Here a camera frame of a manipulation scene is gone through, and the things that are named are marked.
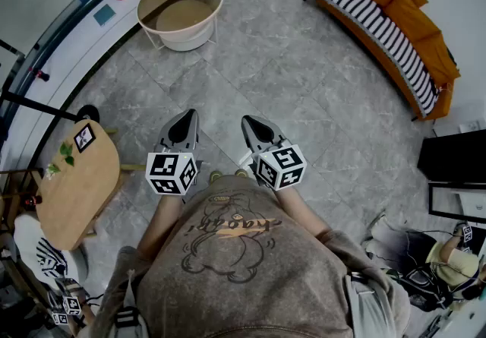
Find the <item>printed graphic on shirt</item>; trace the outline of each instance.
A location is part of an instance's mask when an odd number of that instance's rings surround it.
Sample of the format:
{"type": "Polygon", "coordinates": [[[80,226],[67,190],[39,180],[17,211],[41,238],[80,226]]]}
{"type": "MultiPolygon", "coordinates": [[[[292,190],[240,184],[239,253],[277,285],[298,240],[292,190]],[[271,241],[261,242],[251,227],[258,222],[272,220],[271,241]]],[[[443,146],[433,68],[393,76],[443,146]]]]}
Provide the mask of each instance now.
{"type": "Polygon", "coordinates": [[[270,232],[280,224],[253,211],[245,194],[210,197],[200,222],[187,224],[185,236],[192,240],[183,247],[181,267],[188,273],[209,270],[231,283],[248,283],[256,277],[265,249],[275,247],[270,232]]]}

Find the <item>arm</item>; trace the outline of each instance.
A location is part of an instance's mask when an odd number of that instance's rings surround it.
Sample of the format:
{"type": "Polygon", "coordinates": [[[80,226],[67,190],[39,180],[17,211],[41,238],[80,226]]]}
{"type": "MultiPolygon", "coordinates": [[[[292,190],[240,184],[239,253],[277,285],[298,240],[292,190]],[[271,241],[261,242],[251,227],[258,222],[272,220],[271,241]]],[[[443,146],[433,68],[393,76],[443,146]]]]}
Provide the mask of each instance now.
{"type": "Polygon", "coordinates": [[[274,192],[282,209],[314,237],[321,237],[331,231],[329,225],[309,208],[296,189],[288,187],[274,192]]]}
{"type": "Polygon", "coordinates": [[[171,228],[179,218],[181,207],[180,196],[164,195],[160,198],[157,210],[137,246],[137,250],[143,256],[155,260],[171,228]]]}
{"type": "Polygon", "coordinates": [[[439,257],[447,264],[449,262],[449,257],[452,254],[453,250],[457,248],[457,245],[461,242],[462,237],[462,229],[458,229],[456,234],[447,241],[439,252],[439,257]]]}

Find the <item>person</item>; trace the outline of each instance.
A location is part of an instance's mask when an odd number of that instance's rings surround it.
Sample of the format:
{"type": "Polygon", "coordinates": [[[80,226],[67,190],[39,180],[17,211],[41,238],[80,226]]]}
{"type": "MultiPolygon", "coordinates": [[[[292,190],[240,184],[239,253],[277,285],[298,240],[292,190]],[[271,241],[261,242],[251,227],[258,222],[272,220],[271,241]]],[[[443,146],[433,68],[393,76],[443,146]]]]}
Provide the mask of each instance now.
{"type": "Polygon", "coordinates": [[[240,169],[213,172],[184,210],[181,197],[162,196],[137,248],[120,250],[91,336],[126,319],[127,299],[151,337],[402,336],[403,288],[293,187],[274,195],[240,169]],[[356,302],[382,307],[357,327],[356,302]]]}
{"type": "Polygon", "coordinates": [[[486,264],[480,269],[478,256],[457,248],[462,238],[461,227],[444,244],[425,232],[394,226],[381,214],[371,224],[371,235],[373,238],[363,244],[364,249],[389,268],[406,275],[430,264],[430,269],[449,286],[455,298],[472,300],[482,294],[486,264]]]}

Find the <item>white cube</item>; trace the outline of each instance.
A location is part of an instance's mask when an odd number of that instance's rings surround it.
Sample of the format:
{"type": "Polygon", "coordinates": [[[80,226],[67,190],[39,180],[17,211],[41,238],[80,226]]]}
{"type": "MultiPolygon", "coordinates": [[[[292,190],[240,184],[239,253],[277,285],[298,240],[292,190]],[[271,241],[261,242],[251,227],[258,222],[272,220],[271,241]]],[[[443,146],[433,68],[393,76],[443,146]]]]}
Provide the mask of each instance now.
{"type": "Polygon", "coordinates": [[[145,178],[156,194],[185,195],[197,175],[192,153],[149,153],[145,178]]]}
{"type": "Polygon", "coordinates": [[[62,306],[68,315],[81,315],[81,306],[74,296],[63,296],[62,306]]]}
{"type": "Polygon", "coordinates": [[[68,316],[66,314],[53,312],[52,319],[54,320],[54,324],[68,324],[68,316]]]}
{"type": "Polygon", "coordinates": [[[306,167],[298,145],[258,154],[257,175],[274,191],[300,183],[306,167]]]}

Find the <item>gray t-shirt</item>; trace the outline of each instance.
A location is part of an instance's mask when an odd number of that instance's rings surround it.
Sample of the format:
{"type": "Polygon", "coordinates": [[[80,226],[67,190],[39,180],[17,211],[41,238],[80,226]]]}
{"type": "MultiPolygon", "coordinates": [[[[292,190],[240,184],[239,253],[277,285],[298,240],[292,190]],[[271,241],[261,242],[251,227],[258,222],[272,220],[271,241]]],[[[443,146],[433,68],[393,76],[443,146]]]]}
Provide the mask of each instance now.
{"type": "Polygon", "coordinates": [[[406,292],[344,233],[311,236],[265,188],[226,176],[196,195],[151,264],[123,248],[93,324],[106,336],[135,270],[137,307],[154,337],[353,337],[345,276],[359,271],[387,293],[399,336],[406,292]]]}

